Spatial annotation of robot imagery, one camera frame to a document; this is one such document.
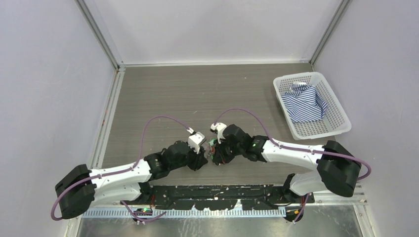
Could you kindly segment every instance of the table surface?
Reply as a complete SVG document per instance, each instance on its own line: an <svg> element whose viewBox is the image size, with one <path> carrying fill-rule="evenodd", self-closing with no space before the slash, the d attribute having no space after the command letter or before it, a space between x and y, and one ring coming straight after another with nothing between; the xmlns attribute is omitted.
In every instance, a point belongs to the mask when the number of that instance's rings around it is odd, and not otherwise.
<svg viewBox="0 0 419 237"><path fill-rule="evenodd" d="M325 144L334 137L293 139L275 95L273 80L283 75L310 72L309 64L164 66L127 68L106 148L103 168L134 162L139 156L140 137L148 119L170 115L215 138L210 125L226 109L245 108L265 123L278 140L307 145ZM241 111L221 119L236 124L249 135L265 135L252 116ZM174 121L161 118L146 130L142 157L159 152L188 133ZM208 162L198 171L183 167L160 180L158 185L282 184L290 173L308 170L286 163L251 162L236 157L227 165Z"/></svg>

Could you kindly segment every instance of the striped shirt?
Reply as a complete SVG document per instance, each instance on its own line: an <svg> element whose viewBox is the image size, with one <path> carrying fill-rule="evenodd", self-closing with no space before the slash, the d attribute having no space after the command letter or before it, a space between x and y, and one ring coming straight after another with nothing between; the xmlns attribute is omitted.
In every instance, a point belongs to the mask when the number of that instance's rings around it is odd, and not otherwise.
<svg viewBox="0 0 419 237"><path fill-rule="evenodd" d="M320 121L325 116L327 103L314 86L294 82L282 100L293 122Z"/></svg>

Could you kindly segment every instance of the folded garment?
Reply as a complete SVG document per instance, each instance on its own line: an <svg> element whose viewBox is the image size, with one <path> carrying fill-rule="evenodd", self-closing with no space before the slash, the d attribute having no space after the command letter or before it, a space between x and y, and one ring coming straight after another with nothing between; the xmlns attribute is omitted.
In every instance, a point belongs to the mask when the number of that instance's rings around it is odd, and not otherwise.
<svg viewBox="0 0 419 237"><path fill-rule="evenodd" d="M316 87L303 82L294 82L290 91L282 95L285 108L293 122L320 121L325 116L327 103Z"/></svg>

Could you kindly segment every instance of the white plastic basket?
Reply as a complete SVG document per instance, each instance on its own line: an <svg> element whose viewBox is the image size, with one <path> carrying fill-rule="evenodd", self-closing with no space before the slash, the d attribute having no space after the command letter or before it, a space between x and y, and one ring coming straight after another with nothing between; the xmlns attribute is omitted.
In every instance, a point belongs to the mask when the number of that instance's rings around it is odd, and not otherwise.
<svg viewBox="0 0 419 237"><path fill-rule="evenodd" d="M290 90L291 84L294 81L305 82L316 87L323 100L328 104L323 120L316 122L291 121L281 95ZM303 140L328 137L351 130L352 125L348 116L327 83L326 78L321 73L299 73L275 78L274 87L276 97L281 104L282 111L284 111L288 127L290 127L294 139Z"/></svg>

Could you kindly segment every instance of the blue and white striped cloth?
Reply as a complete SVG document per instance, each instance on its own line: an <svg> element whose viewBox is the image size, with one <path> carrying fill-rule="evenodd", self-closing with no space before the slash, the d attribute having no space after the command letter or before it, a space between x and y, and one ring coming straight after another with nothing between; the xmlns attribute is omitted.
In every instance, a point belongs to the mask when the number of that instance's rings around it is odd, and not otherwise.
<svg viewBox="0 0 419 237"><path fill-rule="evenodd" d="M294 82L291 90L282 96L284 105L293 122L320 121L325 116L327 103L316 87L303 82Z"/></svg>

